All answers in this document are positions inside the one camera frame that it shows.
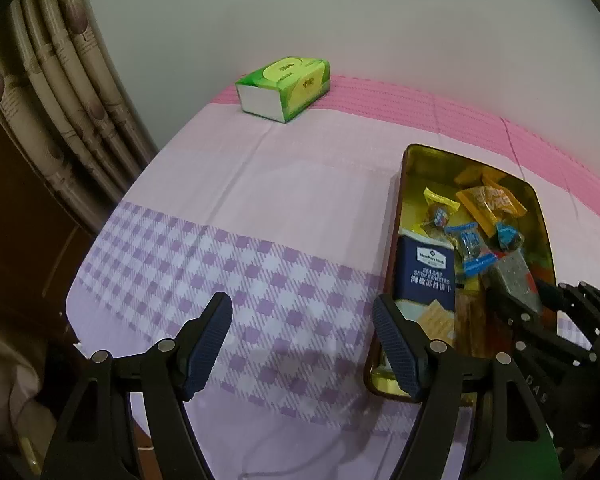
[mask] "patterned curtain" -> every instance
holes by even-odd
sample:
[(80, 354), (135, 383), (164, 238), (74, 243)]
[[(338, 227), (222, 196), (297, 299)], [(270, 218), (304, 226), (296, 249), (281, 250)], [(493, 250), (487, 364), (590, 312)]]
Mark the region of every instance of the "patterned curtain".
[(154, 157), (83, 0), (14, 0), (0, 22), (0, 123), (84, 225), (98, 232)]

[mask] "yellow candy wrapper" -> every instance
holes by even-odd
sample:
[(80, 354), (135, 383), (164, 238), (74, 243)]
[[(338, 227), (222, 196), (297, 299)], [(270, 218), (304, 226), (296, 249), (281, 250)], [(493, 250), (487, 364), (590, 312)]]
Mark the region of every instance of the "yellow candy wrapper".
[(482, 182), (483, 186), (458, 191), (456, 197), (491, 238), (496, 234), (496, 224), (504, 215), (518, 218), (526, 214), (526, 208), (506, 187), (485, 175), (482, 176)]
[(496, 170), (491, 166), (467, 166), (455, 177), (454, 182), (458, 186), (467, 187), (478, 184), (484, 176), (490, 178), (494, 182), (499, 182), (506, 176), (506, 173), (504, 171)]
[(429, 236), (427, 232), (422, 228), (422, 225), (423, 224), (414, 224), (409, 230), (422, 236)]
[(429, 222), (435, 227), (444, 228), (449, 222), (449, 217), (453, 213), (457, 213), (460, 209), (460, 204), (453, 200), (434, 193), (428, 187), (424, 190), (424, 200), (427, 201), (429, 206)]

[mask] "gold tin tray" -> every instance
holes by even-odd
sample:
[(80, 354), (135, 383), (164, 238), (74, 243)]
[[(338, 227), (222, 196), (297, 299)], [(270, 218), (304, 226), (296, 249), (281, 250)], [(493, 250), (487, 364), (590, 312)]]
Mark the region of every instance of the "gold tin tray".
[[(454, 180), (463, 171), (471, 171), (468, 168), (475, 168), (478, 174), (484, 168), (505, 173), (478, 160), (429, 146), (411, 144), (405, 150), (402, 158), (400, 191), (395, 212), (390, 254), (384, 274), (385, 280), (382, 288), (384, 292), (391, 294), (394, 286), (395, 246), (398, 229), (409, 229), (414, 224), (422, 222), (426, 217), (427, 204), (422, 194), (424, 189), (429, 187), (435, 193), (454, 198), (456, 192), (462, 189)], [(527, 182), (508, 173), (505, 173), (499, 183), (511, 190), (522, 205), (526, 207), (526, 215), (516, 219), (514, 225), (525, 237), (525, 259), (529, 264), (532, 275), (555, 285), (554, 261), (536, 192)], [(458, 213), (452, 216), (450, 224), (457, 225), (472, 221), (474, 219), (469, 213), (461, 208)], [(510, 351), (509, 332), (499, 320), (489, 312), (485, 312), (482, 291), (457, 291), (457, 306), (458, 294), (464, 295), (464, 297), (474, 295), (470, 303), (475, 306), (470, 314), (467, 314), (466, 321), (460, 321), (460, 327), (456, 322), (457, 332), (459, 328), (467, 334), (467, 337), (462, 338), (464, 341), (462, 344), (459, 339), (456, 340), (456, 349), (459, 352), (481, 357), (493, 356), (498, 351)], [(542, 320), (546, 327), (555, 329), (556, 317), (553, 312), (545, 309)], [(472, 342), (480, 341), (480, 344), (469, 345), (466, 343), (468, 338)], [(393, 373), (381, 367), (382, 360), (382, 347), (376, 334), (374, 334), (364, 368), (366, 387), (373, 394), (379, 396), (410, 401), (409, 394), (400, 389)]]

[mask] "wooden furniture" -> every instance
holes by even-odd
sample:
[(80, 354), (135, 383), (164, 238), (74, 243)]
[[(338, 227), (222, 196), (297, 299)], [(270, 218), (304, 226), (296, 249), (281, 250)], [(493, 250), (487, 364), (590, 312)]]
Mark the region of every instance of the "wooden furniture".
[(92, 242), (0, 126), (0, 314), (75, 342), (64, 304)]

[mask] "bed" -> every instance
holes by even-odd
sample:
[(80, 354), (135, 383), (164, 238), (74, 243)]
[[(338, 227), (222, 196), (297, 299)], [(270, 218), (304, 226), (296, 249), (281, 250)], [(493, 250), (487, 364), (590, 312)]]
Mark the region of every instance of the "bed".
[[(600, 179), (524, 128), (343, 76), (279, 124), (243, 113), (228, 88), (145, 169), (91, 248), (66, 304), (80, 350), (143, 352), (225, 290), (234, 323), (187, 404), (216, 478), (388, 478), (418, 406), (369, 394), (362, 366), (400, 161), (416, 142), (528, 181), (558, 281), (600, 288)], [(587, 345), (568, 318), (558, 330)], [(141, 397), (132, 403), (148, 431)]]

